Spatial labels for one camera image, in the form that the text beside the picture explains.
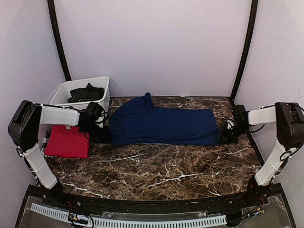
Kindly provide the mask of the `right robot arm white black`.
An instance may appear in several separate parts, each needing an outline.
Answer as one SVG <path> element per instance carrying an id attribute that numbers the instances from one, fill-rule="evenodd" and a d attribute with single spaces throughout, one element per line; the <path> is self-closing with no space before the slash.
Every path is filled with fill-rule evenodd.
<path id="1" fill-rule="evenodd" d="M 241 135 L 257 133 L 263 127 L 273 128 L 272 150 L 265 163 L 248 184 L 251 189 L 242 196 L 247 206 L 261 198 L 257 188 L 266 188 L 280 174 L 288 161 L 304 146 L 304 109 L 298 103 L 276 102 L 260 109 L 248 111 L 243 105 L 232 109 L 233 117 L 221 129 L 220 144 L 237 144 Z"/>

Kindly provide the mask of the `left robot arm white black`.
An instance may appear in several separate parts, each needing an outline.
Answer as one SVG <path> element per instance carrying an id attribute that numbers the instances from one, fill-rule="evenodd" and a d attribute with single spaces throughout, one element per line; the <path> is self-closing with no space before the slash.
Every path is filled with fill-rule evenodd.
<path id="1" fill-rule="evenodd" d="M 8 134 L 16 145 L 19 157 L 24 159 L 40 185 L 51 190 L 48 199 L 57 207 L 63 207 L 67 203 L 67 196 L 58 190 L 62 185 L 41 151 L 41 130 L 49 130 L 55 125 L 79 127 L 80 132 L 90 140 L 110 143 L 110 129 L 101 124 L 99 119 L 105 121 L 107 115 L 104 108 L 95 102 L 90 102 L 85 109 L 78 110 L 71 106 L 62 107 L 23 100 L 8 125 Z"/>

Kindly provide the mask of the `navy blue t-shirt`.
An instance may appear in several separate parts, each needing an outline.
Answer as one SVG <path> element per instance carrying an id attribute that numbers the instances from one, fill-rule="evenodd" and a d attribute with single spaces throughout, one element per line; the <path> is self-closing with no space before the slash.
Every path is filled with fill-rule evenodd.
<path id="1" fill-rule="evenodd" d="M 113 145 L 219 144 L 220 128 L 211 109 L 157 107 L 150 93 L 119 107 L 109 119 Z"/>

